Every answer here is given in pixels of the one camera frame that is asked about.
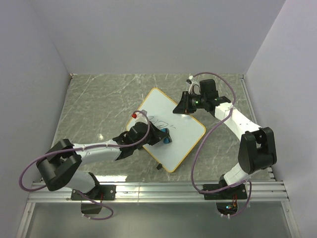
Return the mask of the white board with yellow frame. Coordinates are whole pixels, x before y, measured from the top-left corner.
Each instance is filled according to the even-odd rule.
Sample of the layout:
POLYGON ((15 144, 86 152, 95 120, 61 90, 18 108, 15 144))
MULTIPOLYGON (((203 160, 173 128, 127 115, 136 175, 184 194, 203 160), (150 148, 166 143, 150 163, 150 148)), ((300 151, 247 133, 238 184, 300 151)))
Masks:
POLYGON ((167 128, 171 142, 162 141, 143 148, 169 173, 174 172, 206 133, 205 126, 190 115, 174 114, 177 104, 158 88, 153 88, 138 110, 145 110, 158 129, 167 128))

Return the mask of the blue whiteboard eraser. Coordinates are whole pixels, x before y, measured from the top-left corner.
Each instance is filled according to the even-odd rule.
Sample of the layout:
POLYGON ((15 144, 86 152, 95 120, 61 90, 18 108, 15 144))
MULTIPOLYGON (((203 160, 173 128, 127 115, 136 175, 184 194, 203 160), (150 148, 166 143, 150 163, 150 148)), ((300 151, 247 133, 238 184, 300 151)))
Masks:
POLYGON ((169 143, 171 143, 171 142, 172 142, 172 139, 171 139, 171 137, 170 137, 168 128, 163 128, 163 129, 161 129, 161 132, 162 132, 162 136, 163 136, 163 138, 162 138, 163 143, 164 143, 164 144, 169 144, 169 143))

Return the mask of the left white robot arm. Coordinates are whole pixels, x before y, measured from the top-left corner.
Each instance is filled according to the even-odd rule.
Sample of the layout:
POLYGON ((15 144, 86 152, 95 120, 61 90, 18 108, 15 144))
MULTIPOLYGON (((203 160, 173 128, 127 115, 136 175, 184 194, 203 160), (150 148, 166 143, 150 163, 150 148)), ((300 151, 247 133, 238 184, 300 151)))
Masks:
POLYGON ((88 199, 100 194, 100 183, 92 172, 79 171, 80 166, 107 161, 118 161, 131 156, 143 145, 168 144, 172 141, 167 128, 158 129, 152 123, 136 122, 129 131, 107 142, 81 145, 68 139, 59 141, 48 152, 63 150, 36 163, 49 191, 68 187, 82 192, 88 199))

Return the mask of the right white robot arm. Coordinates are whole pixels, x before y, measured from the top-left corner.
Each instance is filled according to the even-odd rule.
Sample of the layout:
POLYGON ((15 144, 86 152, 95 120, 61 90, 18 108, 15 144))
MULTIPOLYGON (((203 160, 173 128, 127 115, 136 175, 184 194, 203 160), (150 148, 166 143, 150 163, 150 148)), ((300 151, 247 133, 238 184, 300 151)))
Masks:
POLYGON ((274 133, 271 128, 250 121, 227 97, 219 96, 213 79, 197 82, 190 76, 186 82, 188 90, 182 93, 173 113, 188 115, 204 109, 219 120, 217 127, 225 124, 240 141, 238 163, 221 177, 218 189, 214 190, 230 198, 236 186, 277 162, 274 133))

